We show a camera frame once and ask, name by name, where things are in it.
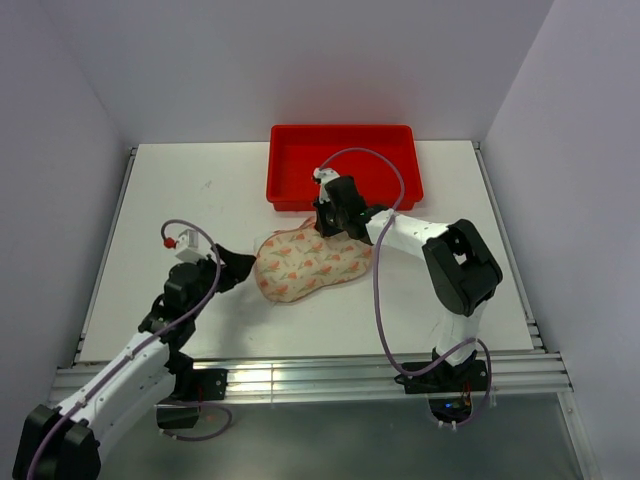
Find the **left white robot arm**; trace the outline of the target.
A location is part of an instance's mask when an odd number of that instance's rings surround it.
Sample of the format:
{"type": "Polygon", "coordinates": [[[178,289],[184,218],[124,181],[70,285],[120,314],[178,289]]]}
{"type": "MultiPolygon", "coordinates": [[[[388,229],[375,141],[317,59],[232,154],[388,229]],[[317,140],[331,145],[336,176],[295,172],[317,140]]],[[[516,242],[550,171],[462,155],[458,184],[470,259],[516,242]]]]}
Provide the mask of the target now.
{"type": "Polygon", "coordinates": [[[15,479],[95,479],[109,451],[155,404],[189,398],[193,360],[182,347],[214,295],[245,281],[255,256],[220,245],[173,266],[137,332],[87,384],[55,407],[27,416],[14,462],[15,479]]]}

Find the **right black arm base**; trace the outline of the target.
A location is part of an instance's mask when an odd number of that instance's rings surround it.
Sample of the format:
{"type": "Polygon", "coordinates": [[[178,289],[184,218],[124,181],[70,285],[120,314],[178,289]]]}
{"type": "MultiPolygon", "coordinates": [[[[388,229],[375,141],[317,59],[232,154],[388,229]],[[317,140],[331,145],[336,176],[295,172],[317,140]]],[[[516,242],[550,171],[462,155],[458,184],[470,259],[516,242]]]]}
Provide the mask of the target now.
{"type": "Polygon", "coordinates": [[[431,362],[403,363],[411,375],[398,374],[394,381],[405,394],[427,398],[430,414],[439,428],[455,431],[489,404],[493,372],[485,361],[473,357],[456,367],[443,362],[427,373],[414,375],[430,365],[431,362]]]}

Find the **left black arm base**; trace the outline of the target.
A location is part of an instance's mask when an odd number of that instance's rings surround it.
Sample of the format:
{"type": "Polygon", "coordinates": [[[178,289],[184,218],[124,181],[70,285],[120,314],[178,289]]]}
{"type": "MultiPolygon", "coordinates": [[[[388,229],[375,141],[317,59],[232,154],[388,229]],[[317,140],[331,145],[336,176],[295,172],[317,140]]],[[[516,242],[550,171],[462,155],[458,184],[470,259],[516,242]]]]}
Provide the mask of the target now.
{"type": "Polygon", "coordinates": [[[180,442],[204,442],[226,433],[233,424],[233,413],[221,403],[225,399],[229,371],[225,368],[195,369],[177,390],[156,406],[155,419],[161,436],[180,442]],[[218,428],[210,433],[186,435],[200,421],[218,428]]]}

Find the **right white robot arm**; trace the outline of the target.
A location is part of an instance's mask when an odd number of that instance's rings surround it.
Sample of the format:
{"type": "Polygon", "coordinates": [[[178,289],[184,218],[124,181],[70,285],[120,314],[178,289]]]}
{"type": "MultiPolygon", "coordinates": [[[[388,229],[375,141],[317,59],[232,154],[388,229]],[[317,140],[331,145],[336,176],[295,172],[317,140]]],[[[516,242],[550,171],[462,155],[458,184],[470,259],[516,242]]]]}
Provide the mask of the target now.
{"type": "Polygon", "coordinates": [[[445,310],[443,331],[431,361],[393,361],[396,383],[408,394],[489,391],[492,364],[490,358],[477,356],[487,348],[478,331],[503,273],[475,225],[466,219],[433,223],[382,205],[369,206],[354,178],[332,169],[317,169],[313,178],[319,186],[314,202],[317,231],[323,237],[345,233],[372,246],[375,263],[380,261],[384,246],[424,262],[435,296],[445,310]]]}

